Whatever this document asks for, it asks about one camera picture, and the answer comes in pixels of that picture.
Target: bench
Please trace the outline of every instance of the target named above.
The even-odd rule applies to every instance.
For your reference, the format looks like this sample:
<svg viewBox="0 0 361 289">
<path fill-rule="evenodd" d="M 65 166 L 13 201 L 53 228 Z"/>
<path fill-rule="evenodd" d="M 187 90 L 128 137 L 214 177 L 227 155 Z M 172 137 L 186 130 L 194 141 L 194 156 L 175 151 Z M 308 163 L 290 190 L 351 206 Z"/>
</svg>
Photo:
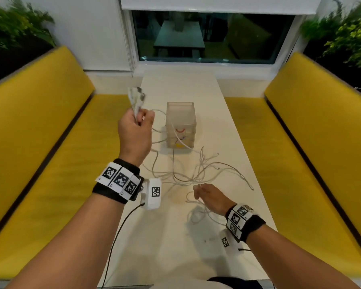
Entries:
<svg viewBox="0 0 361 289">
<path fill-rule="evenodd" d="M 65 47 L 0 83 L 0 279 L 64 227 L 117 156 L 116 121 L 129 101 L 93 91 Z M 299 54 L 265 94 L 268 102 L 226 103 L 279 232 L 361 277 L 361 239 L 334 206 L 361 237 L 361 97 Z"/>
</svg>

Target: table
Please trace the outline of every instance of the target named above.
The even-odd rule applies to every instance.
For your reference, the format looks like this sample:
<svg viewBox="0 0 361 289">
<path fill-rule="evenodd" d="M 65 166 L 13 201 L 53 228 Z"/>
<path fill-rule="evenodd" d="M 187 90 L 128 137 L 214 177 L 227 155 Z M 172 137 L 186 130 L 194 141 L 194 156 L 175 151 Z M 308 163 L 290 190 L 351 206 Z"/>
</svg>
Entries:
<svg viewBox="0 0 361 289">
<path fill-rule="evenodd" d="M 219 153 L 218 161 L 241 171 L 254 187 L 252 191 L 237 175 L 223 172 L 212 183 L 237 203 L 254 208 L 266 223 L 276 229 L 265 198 L 257 182 L 250 161 L 226 106 L 213 74 L 200 72 L 148 72 L 142 82 L 146 93 L 144 107 L 166 111 L 167 102 L 194 102 L 197 131 L 194 149 L 204 146 L 206 156 Z M 165 116 L 156 113 L 154 128 L 163 129 Z M 153 141 L 164 139 L 165 134 L 153 134 Z M 159 151 L 155 169 L 172 170 L 172 150 L 166 143 L 153 145 Z M 151 152 L 144 161 L 151 167 L 155 159 Z M 188 150 L 175 153 L 175 170 L 192 174 L 198 163 L 198 154 Z M 215 175 L 216 170 L 207 172 Z M 152 174 L 141 166 L 145 178 Z M 110 262 L 106 286 L 133 286 L 154 284 L 173 276 L 192 276 L 207 280 L 210 277 L 236 276 L 243 279 L 268 279 L 251 252 L 238 258 L 228 258 L 223 251 L 218 232 L 224 227 L 208 217 L 192 225 L 188 216 L 198 205 L 185 203 L 190 187 L 171 184 L 162 186 L 162 204 L 159 209 L 135 211 L 120 232 Z M 122 220 L 139 204 L 129 202 Z M 221 216 L 215 219 L 225 223 Z"/>
<path fill-rule="evenodd" d="M 175 31 L 174 21 L 164 21 L 154 43 L 155 56 L 161 48 L 199 50 L 201 57 L 204 55 L 205 44 L 199 22 L 186 21 L 182 32 Z"/>
</svg>

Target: yellow seat back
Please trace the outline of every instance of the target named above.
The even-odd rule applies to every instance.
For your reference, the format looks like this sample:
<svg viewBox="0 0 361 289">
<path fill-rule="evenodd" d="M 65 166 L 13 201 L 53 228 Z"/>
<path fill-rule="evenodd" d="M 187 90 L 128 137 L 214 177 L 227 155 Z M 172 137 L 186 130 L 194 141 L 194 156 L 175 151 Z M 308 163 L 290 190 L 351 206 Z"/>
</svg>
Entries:
<svg viewBox="0 0 361 289">
<path fill-rule="evenodd" d="M 265 95 L 361 235 L 361 95 L 298 53 Z"/>
<path fill-rule="evenodd" d="M 0 220 L 93 90 L 66 47 L 0 83 Z"/>
</svg>

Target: transparent box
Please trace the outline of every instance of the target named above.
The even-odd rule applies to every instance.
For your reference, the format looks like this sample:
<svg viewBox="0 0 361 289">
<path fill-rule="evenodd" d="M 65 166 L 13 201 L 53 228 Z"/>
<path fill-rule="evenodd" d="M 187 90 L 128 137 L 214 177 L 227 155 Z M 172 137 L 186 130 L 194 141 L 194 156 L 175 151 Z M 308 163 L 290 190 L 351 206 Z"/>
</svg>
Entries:
<svg viewBox="0 0 361 289">
<path fill-rule="evenodd" d="M 167 148 L 194 147 L 197 119 L 193 102 L 168 102 L 166 112 Z"/>
</svg>

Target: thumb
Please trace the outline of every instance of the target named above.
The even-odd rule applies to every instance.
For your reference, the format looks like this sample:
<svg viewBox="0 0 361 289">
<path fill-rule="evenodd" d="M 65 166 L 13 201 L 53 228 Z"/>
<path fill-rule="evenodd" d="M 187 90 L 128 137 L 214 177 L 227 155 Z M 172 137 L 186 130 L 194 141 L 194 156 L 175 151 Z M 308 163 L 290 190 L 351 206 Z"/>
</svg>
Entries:
<svg viewBox="0 0 361 289">
<path fill-rule="evenodd" d="M 148 111 L 142 122 L 142 127 L 151 129 L 152 124 L 154 123 L 155 113 L 154 111 Z"/>
</svg>

